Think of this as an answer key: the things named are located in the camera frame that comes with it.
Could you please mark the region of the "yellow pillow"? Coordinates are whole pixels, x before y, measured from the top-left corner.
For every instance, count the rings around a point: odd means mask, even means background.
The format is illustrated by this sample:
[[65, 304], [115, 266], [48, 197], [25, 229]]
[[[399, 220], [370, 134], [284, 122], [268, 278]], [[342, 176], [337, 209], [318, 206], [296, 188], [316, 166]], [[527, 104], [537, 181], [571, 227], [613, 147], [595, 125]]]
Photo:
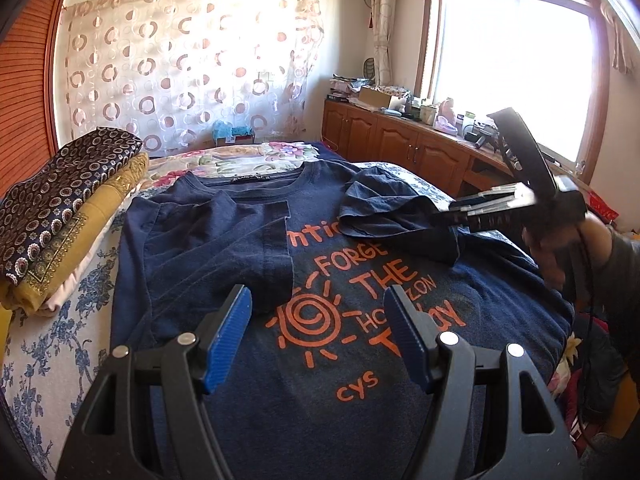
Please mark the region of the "yellow pillow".
[[9, 327], [12, 320], [12, 312], [5, 308], [0, 308], [0, 351], [4, 353], [6, 348], [6, 336], [8, 336]]

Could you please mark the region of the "navy blue printed t-shirt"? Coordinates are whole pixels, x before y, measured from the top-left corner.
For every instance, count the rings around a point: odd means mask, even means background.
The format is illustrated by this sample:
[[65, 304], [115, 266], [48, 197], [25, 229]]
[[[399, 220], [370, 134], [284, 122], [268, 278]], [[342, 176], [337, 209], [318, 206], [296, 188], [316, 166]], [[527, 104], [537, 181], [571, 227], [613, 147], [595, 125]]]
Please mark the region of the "navy blue printed t-shirt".
[[252, 318], [205, 400], [235, 478], [398, 479], [430, 400], [402, 362], [386, 288], [469, 344], [521, 344], [543, 378], [574, 318], [519, 250], [435, 229], [433, 210], [386, 170], [344, 162], [246, 180], [185, 174], [125, 214], [111, 341], [160, 347], [242, 284]]

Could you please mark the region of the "mustard folded cloth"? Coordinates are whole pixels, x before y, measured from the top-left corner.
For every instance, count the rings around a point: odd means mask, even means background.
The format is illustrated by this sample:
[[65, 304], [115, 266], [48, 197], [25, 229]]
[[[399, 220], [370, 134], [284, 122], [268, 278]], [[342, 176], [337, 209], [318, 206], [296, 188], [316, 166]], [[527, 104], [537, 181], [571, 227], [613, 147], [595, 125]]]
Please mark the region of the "mustard folded cloth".
[[78, 284], [104, 237], [107, 223], [146, 173], [149, 156], [140, 153], [102, 183], [29, 267], [20, 284], [1, 281], [1, 307], [49, 316]]

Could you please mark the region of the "cardboard box on cabinet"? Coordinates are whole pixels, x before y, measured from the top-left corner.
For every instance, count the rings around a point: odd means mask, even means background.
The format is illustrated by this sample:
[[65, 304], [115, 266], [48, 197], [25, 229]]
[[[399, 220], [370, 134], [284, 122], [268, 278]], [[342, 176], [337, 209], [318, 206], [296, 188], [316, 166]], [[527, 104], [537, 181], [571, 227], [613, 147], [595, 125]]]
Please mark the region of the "cardboard box on cabinet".
[[400, 110], [407, 102], [405, 96], [398, 96], [372, 87], [362, 87], [358, 93], [358, 100], [375, 108], [389, 108], [390, 110]]

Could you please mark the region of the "sheer circle-patterned curtain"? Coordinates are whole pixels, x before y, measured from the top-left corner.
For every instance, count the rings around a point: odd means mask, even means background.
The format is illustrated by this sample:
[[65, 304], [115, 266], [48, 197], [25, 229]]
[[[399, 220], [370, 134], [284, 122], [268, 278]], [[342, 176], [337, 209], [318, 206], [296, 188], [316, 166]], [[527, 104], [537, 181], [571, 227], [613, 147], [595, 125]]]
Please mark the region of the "sheer circle-patterned curtain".
[[304, 135], [320, 0], [86, 0], [61, 26], [66, 140], [114, 127], [167, 156], [213, 145], [216, 120]]

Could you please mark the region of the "wooden window frame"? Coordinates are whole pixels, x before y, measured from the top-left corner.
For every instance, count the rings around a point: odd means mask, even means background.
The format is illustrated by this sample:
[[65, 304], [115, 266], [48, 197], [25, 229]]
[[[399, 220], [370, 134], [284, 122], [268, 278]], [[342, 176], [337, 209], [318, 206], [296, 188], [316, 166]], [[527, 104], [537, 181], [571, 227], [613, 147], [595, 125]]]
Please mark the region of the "wooden window frame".
[[485, 115], [512, 107], [544, 154], [584, 182], [610, 91], [602, 0], [425, 0], [418, 85]]

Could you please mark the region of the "colourful floral quilt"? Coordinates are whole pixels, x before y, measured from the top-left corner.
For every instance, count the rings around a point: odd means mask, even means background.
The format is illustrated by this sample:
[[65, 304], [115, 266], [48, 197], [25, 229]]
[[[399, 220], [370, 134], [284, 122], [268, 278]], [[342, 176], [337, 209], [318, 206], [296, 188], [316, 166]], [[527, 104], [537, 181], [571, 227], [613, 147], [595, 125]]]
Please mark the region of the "colourful floral quilt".
[[152, 159], [140, 190], [172, 185], [188, 172], [203, 178], [246, 177], [293, 170], [319, 158], [320, 150], [303, 142], [231, 144]]

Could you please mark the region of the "beige side curtain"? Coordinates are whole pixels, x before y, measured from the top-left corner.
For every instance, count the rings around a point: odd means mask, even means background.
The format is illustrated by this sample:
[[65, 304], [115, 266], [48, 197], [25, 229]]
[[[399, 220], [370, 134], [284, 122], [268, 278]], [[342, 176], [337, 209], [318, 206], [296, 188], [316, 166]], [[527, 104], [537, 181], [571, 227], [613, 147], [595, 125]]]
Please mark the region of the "beige side curtain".
[[392, 42], [396, 0], [371, 0], [375, 81], [379, 86], [392, 82]]

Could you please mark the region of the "dark patterned folded cloth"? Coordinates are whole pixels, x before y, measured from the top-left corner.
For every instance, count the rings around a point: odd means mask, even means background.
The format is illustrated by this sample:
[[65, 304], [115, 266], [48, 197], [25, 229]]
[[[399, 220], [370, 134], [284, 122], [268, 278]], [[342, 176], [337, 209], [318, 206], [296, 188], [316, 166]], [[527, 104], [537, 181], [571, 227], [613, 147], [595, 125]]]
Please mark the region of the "dark patterned folded cloth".
[[1, 200], [1, 275], [17, 285], [96, 190], [140, 153], [142, 141], [100, 127], [64, 145]]

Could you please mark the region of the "wooden headboard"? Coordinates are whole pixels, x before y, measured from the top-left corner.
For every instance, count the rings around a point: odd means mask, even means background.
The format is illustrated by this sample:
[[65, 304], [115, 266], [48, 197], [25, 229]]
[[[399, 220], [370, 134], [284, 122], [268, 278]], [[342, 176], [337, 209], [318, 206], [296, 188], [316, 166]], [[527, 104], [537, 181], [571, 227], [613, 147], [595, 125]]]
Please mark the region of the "wooden headboard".
[[53, 61], [64, 0], [18, 0], [1, 32], [1, 191], [58, 150]]

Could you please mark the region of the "blue floral bed sheet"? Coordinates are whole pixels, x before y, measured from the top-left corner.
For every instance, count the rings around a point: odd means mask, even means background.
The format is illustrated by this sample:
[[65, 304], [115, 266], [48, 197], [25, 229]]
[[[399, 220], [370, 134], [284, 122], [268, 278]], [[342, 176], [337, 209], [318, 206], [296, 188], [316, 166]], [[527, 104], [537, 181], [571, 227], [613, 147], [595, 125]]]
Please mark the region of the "blue floral bed sheet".
[[307, 162], [247, 180], [181, 177], [138, 197], [117, 243], [52, 318], [13, 324], [1, 385], [46, 478], [106, 352], [153, 348], [198, 325], [233, 280], [254, 313], [227, 380], [206, 405], [236, 478], [400, 476], [426, 402], [408, 379], [382, 306], [401, 286], [442, 330], [467, 328], [458, 244], [380, 228], [405, 182], [378, 167]]

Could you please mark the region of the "wooden side cabinet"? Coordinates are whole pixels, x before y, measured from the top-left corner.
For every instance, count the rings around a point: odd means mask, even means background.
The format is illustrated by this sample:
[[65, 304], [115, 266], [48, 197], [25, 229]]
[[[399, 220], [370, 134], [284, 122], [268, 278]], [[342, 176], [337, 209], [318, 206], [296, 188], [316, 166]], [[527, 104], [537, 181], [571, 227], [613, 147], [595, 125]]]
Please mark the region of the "wooden side cabinet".
[[322, 141], [350, 162], [391, 162], [452, 197], [511, 183], [501, 157], [420, 122], [331, 100], [324, 102]]

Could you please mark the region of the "blue item by curtain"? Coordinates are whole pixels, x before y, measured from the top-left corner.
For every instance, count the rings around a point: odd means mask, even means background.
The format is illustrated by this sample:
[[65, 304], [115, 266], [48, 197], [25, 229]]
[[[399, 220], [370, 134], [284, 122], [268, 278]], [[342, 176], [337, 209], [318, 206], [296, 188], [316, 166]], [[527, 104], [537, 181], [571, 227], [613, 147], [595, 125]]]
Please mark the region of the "blue item by curtain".
[[231, 122], [216, 120], [213, 123], [213, 140], [216, 146], [253, 144], [255, 133], [247, 126], [234, 126]]

